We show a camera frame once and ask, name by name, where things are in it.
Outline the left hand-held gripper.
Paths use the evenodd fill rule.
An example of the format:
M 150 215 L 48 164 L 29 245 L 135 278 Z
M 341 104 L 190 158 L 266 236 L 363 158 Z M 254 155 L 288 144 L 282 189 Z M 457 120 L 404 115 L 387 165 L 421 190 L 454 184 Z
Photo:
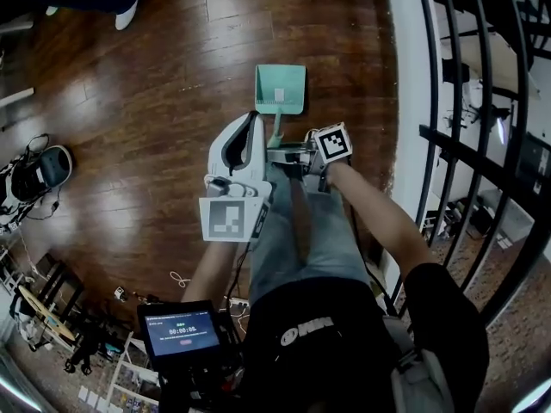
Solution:
M 254 111 L 228 124 L 213 141 L 206 193 L 199 199 L 205 241 L 248 243 L 259 238 L 274 189 L 262 168 L 264 159 L 263 118 Z

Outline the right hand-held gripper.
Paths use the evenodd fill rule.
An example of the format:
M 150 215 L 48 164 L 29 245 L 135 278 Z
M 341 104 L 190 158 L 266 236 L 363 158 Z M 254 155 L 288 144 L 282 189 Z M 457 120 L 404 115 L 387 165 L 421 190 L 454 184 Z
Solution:
M 271 163 L 298 163 L 308 193 L 328 193 L 327 170 L 330 163 L 352 155 L 352 144 L 345 124 L 311 129 L 301 143 L 281 143 L 268 148 Z

